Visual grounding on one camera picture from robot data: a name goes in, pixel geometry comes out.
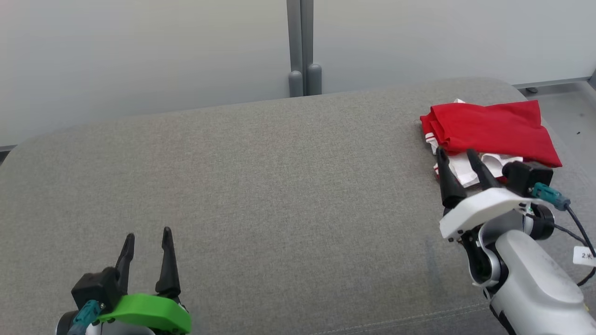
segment green plastic bracket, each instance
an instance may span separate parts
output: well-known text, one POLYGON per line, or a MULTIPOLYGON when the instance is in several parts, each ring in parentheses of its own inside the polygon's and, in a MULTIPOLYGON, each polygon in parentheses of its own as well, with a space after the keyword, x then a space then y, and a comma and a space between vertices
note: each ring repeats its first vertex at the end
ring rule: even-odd
POLYGON ((144 293, 123 296, 112 313, 101 314, 97 319, 101 322, 116 319, 173 334, 191 331, 190 315, 184 308, 172 299, 144 293))

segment white partition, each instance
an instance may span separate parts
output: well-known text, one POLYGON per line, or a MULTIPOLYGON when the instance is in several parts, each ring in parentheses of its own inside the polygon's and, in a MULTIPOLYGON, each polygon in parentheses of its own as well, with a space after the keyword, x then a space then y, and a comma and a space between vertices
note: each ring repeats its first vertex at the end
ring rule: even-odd
POLYGON ((314 0, 322 91, 490 76, 590 77, 596 1, 314 0))
POLYGON ((6 0, 0 31, 0 146, 289 96, 285 1, 6 0))

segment teal connector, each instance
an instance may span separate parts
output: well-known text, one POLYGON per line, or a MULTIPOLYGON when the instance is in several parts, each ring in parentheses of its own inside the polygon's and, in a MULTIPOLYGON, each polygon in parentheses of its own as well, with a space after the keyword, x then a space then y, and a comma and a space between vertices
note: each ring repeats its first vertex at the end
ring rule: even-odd
POLYGON ((571 204, 571 200, 555 190, 552 187, 546 186, 541 182, 537 182, 532 190, 532 196, 551 203, 558 210, 566 210, 566 206, 571 204))
POLYGON ((85 335, 87 327, 97 320, 101 313, 100 303, 97 300, 89 300, 83 305, 79 313, 74 317, 73 325, 67 335, 85 335))

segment folded red cloth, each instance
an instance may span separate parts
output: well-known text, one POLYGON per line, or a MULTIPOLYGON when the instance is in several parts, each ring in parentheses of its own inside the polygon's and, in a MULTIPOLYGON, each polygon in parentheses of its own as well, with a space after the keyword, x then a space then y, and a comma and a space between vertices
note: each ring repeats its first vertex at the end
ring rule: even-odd
POLYGON ((486 107, 436 105, 420 120, 423 132, 434 133, 449 154, 474 148, 480 153, 521 156, 552 168, 562 166, 548 131, 541 125, 535 100, 486 107))

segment gray fabric surface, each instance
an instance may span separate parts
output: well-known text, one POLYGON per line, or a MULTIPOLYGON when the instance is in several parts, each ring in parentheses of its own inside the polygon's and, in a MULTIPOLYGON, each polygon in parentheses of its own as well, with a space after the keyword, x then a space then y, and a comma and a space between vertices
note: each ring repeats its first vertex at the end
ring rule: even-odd
MULTIPOLYGON (((505 334, 441 239, 419 115, 523 100, 494 79, 154 114, 30 139, 0 167, 0 324, 52 333, 84 272, 136 234, 153 292, 172 227, 194 334, 505 334)), ((551 132, 554 185, 596 235, 594 186, 551 132)), ((558 223, 572 227, 565 215, 558 223)), ((543 243, 579 280, 573 240, 543 243)), ((593 283, 586 289, 594 302, 593 283)))

